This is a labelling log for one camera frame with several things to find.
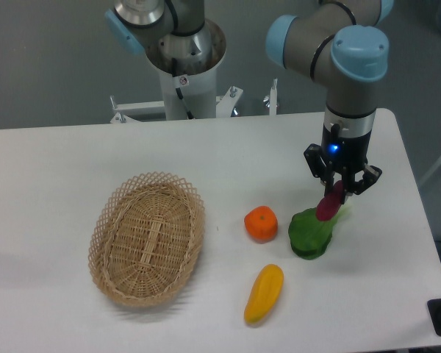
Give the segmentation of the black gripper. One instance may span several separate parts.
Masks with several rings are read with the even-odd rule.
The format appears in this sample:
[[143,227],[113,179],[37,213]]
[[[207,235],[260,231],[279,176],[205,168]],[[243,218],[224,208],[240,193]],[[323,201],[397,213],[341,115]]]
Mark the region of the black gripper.
[[[376,110],[364,115],[343,115],[327,107],[324,113],[321,147],[310,144],[304,157],[313,177],[320,180],[324,196],[334,186],[334,172],[342,175],[341,204],[352,195],[360,195],[377,183],[382,170],[367,165],[367,150]],[[363,172],[359,181],[355,176]]]

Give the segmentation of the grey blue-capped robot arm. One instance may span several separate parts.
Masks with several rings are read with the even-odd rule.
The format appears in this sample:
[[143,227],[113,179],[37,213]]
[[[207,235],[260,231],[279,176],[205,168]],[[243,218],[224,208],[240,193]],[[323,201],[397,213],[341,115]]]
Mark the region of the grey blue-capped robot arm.
[[[376,86],[387,72],[390,48],[378,24],[392,6],[391,1],[321,1],[308,18],[277,18],[266,35],[272,62],[327,90],[322,141],[304,156],[324,193],[341,202],[381,176],[367,150]],[[104,17],[127,51],[144,54],[159,71],[167,119],[218,115],[216,70],[226,43],[202,1],[117,1]]]

